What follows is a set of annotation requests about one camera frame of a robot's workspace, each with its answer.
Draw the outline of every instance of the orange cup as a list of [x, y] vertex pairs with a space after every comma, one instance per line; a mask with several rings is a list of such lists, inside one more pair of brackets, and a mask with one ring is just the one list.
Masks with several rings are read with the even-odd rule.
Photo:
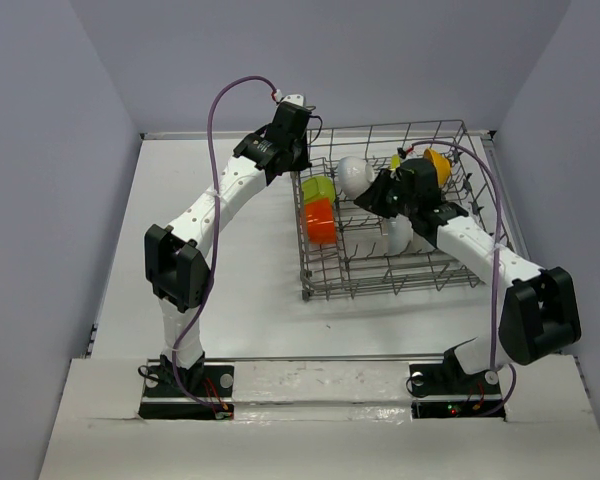
[[319, 245], [336, 243], [336, 224], [328, 198], [322, 198], [304, 206], [307, 217], [309, 241]]

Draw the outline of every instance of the orange plastic object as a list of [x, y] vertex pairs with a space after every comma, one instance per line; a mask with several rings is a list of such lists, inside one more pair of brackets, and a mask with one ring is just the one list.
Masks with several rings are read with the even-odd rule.
[[336, 243], [336, 224], [328, 198], [322, 198], [304, 206], [307, 216], [309, 241], [319, 245]]
[[451, 176], [451, 162], [448, 158], [443, 157], [433, 148], [427, 148], [424, 151], [423, 156], [433, 163], [434, 167], [436, 167], [436, 173], [438, 174], [438, 186], [443, 187]]

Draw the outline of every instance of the gray wall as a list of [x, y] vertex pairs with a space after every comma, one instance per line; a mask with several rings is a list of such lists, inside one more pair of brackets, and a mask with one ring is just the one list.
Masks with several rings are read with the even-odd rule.
[[[327, 125], [463, 118], [497, 128], [568, 0], [71, 0], [142, 131], [204, 130], [247, 74], [304, 92]], [[268, 118], [230, 94], [220, 129]]]
[[69, 2], [0, 0], [0, 480], [38, 477], [138, 148]]
[[600, 424], [600, 0], [574, 0], [496, 135], [530, 255], [575, 280]]

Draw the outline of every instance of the white table surface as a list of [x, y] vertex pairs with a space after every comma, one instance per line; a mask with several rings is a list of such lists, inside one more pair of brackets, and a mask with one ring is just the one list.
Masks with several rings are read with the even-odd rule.
[[[220, 168], [237, 142], [238, 137], [216, 140]], [[477, 137], [473, 143], [486, 158]], [[387, 153], [395, 147], [388, 144]], [[477, 170], [471, 160], [465, 167]], [[475, 190], [479, 178], [472, 178]], [[144, 233], [153, 223], [165, 226], [177, 217], [210, 183], [205, 140], [143, 143], [94, 358], [155, 358], [161, 351], [161, 312], [144, 275]], [[487, 208], [483, 214], [493, 212]], [[305, 302], [299, 271], [291, 179], [285, 175], [254, 197], [221, 234], [215, 288], [201, 319], [207, 356], [440, 353], [488, 328], [484, 285]]]
[[[506, 422], [412, 420], [407, 365], [398, 362], [362, 362], [374, 377], [371, 390], [352, 374], [358, 362], [315, 368], [334, 382], [285, 383], [291, 398], [310, 394], [320, 403], [257, 410], [241, 404], [235, 419], [224, 422], [142, 420], [136, 415], [142, 361], [74, 360], [41, 480], [600, 480], [600, 432], [571, 357], [520, 368]], [[238, 362], [236, 389], [274, 398], [267, 387], [277, 385], [278, 375], [296, 375], [306, 365]], [[342, 390], [338, 379], [350, 390], [349, 404], [333, 395]], [[507, 370], [501, 381], [508, 389]], [[351, 403], [365, 388], [375, 395]]]

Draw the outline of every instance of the dish rack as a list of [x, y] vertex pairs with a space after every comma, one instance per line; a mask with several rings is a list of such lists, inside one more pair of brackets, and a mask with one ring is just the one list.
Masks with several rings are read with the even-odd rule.
[[[309, 131], [311, 168], [292, 174], [297, 220], [302, 298], [326, 298], [435, 288], [451, 285], [475, 287], [480, 281], [455, 258], [414, 235], [407, 249], [388, 256], [383, 242], [383, 219], [354, 205], [338, 185], [338, 161], [348, 155], [366, 159], [377, 171], [389, 167], [397, 148], [417, 140], [445, 140], [476, 152], [462, 120], [409, 122]], [[421, 156], [427, 145], [411, 155]], [[492, 186], [476, 162], [455, 148], [431, 145], [451, 161], [452, 172], [443, 187], [448, 201], [461, 205], [487, 231], [495, 230], [495, 199]], [[302, 182], [324, 175], [336, 188], [333, 216], [335, 245], [309, 242], [304, 216]], [[511, 247], [506, 225], [500, 243]]]

